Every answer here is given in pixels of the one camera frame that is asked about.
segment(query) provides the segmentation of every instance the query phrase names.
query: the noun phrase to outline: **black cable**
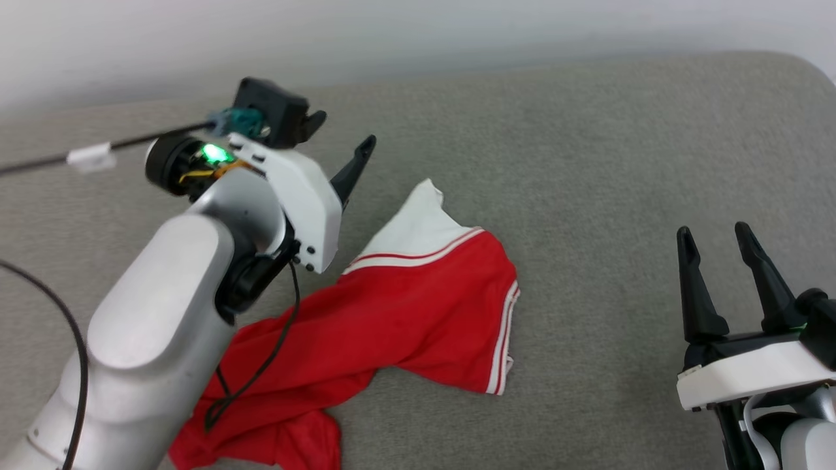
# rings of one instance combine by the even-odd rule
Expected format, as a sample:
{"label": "black cable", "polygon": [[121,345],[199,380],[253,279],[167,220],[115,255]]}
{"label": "black cable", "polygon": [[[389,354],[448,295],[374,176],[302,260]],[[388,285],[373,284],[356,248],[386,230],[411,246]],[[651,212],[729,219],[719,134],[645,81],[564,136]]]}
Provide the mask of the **black cable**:
{"label": "black cable", "polygon": [[[131,137],[128,139],[114,140],[110,142],[110,149],[117,151],[130,146],[137,146],[151,142],[154,139],[159,139],[163,135],[168,134],[185,134],[186,132],[194,132],[195,130],[206,129],[215,125],[214,121],[206,121],[192,125],[178,127],[176,129],[166,130],[165,132],[154,132],[153,134],[140,135],[139,137]],[[12,163],[10,165],[0,167],[0,177],[19,173],[22,171],[31,171],[43,168],[45,166],[63,165],[67,162],[67,155],[69,153],[45,156],[32,161],[21,161],[19,163]]]}
{"label": "black cable", "polygon": [[229,396],[231,393],[229,391],[229,385],[227,385],[227,379],[223,378],[223,372],[221,372],[221,365],[218,364],[215,368],[215,375],[217,375],[217,381],[221,382],[221,388],[223,389],[223,394],[225,396]]}
{"label": "black cable", "polygon": [[81,330],[79,329],[79,324],[76,323],[75,318],[73,318],[73,314],[70,313],[67,304],[61,300],[61,298],[53,292],[52,289],[49,288],[46,284],[44,284],[40,279],[34,277],[32,274],[27,273],[21,268],[18,268],[14,264],[11,264],[8,261],[0,259],[0,268],[5,268],[11,273],[20,276],[21,278],[25,279],[27,282],[35,286],[36,288],[40,289],[41,292],[46,294],[50,300],[53,301],[55,306],[61,310],[61,313],[64,314],[64,318],[67,320],[69,324],[69,328],[73,331],[73,338],[75,339],[75,347],[79,350],[79,365],[81,367],[81,386],[79,387],[79,404],[75,412],[75,424],[73,424],[73,433],[69,438],[69,445],[67,446],[67,457],[64,458],[64,465],[61,467],[62,470],[73,470],[73,461],[75,460],[75,453],[79,450],[79,441],[81,439],[81,427],[84,425],[84,413],[87,411],[87,369],[88,369],[88,359],[87,359],[87,346],[84,345],[84,337],[81,335]]}
{"label": "black cable", "polygon": [[[229,406],[238,398],[240,397],[245,391],[247,391],[252,384],[254,384],[258,377],[264,373],[265,370],[273,363],[273,359],[276,359],[276,355],[278,354],[278,350],[282,349],[282,344],[284,343],[284,339],[288,336],[288,331],[290,331],[290,325],[296,319],[296,314],[299,312],[299,303],[302,301],[302,295],[299,293],[299,280],[296,277],[296,267],[293,263],[290,263],[290,273],[293,275],[293,291],[296,294],[296,300],[293,304],[293,311],[290,313],[288,317],[287,323],[284,324],[282,328],[282,333],[279,334],[278,340],[276,341],[276,345],[273,347],[273,351],[270,352],[270,355],[267,356],[267,359],[261,364],[261,367],[256,370],[256,373],[250,377],[250,380],[247,381],[244,386],[239,388],[235,393],[229,394],[228,387],[225,387],[226,381],[222,381],[222,386],[227,393],[227,396],[221,398],[220,400],[216,400],[209,406],[209,409],[206,411],[206,416],[203,421],[203,426],[207,431],[212,429],[215,424],[217,424],[218,420],[221,419],[223,413],[229,408]],[[222,380],[223,375],[221,374],[221,367],[218,366],[215,372],[218,374],[218,380]]]}

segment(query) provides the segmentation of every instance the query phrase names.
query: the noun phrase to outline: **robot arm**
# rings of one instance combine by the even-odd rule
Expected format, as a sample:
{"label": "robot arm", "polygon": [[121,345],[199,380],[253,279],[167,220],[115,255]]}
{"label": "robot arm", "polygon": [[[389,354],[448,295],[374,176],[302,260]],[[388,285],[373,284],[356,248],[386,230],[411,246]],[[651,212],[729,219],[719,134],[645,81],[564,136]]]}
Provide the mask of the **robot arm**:
{"label": "robot arm", "polygon": [[716,414],[729,470],[832,468],[836,303],[818,289],[796,299],[749,226],[738,222],[735,233],[761,299],[762,332],[729,335],[700,274],[691,231],[681,228],[682,319],[689,343],[676,384],[681,405]]}
{"label": "robot arm", "polygon": [[[334,259],[344,205],[375,138],[331,182],[292,148],[324,113],[307,117],[304,98],[255,79],[242,81],[239,105],[258,110],[260,122],[247,132],[242,122],[252,120],[223,118],[229,122],[218,127],[241,131],[229,134],[232,154],[182,133],[149,148],[149,180],[193,205],[160,227],[90,321],[87,410],[73,468],[157,468],[212,378],[236,316],[288,263],[322,273]],[[76,354],[1,469],[61,467],[80,380]]]}

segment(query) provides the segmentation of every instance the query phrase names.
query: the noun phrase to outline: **red garment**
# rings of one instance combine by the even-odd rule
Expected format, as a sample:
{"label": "red garment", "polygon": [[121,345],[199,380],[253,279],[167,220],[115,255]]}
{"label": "red garment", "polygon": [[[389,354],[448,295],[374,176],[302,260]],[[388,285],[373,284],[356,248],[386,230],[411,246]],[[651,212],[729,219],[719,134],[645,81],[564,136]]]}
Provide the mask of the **red garment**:
{"label": "red garment", "polygon": [[[338,470],[339,428],[322,410],[397,366],[438,383],[501,395],[516,270],[502,245],[441,210],[427,180],[336,285],[310,295],[270,368],[208,433],[223,397],[213,378],[169,455],[180,470],[231,457],[284,470]],[[289,311],[243,328],[221,363],[237,389],[276,344]]]}

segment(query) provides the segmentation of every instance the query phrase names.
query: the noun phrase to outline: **gray fabric surface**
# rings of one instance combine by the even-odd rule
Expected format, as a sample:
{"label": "gray fabric surface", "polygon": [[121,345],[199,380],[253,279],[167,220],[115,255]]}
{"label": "gray fabric surface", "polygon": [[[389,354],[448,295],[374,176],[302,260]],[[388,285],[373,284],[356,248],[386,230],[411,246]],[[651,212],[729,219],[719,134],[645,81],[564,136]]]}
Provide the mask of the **gray fabric surface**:
{"label": "gray fabric surface", "polygon": [[[379,137],[334,268],[305,273],[303,291],[332,283],[425,177],[456,220],[502,240],[522,289],[506,395],[383,370],[333,410],[348,470],[720,468],[718,426],[682,411],[675,392],[685,349],[675,230],[691,226],[734,331],[757,330],[761,316],[735,221],[752,225],[796,292],[836,280],[836,89],[799,59],[716,54],[300,91],[329,112],[302,148],[329,173],[366,134]],[[227,103],[7,125],[0,160],[198,120]],[[85,325],[159,224],[186,207],[145,182],[140,155],[126,152],[110,173],[0,181],[0,256],[54,286]],[[0,299],[6,451],[73,346],[54,308],[5,273]],[[247,320],[290,301],[283,274]]]}

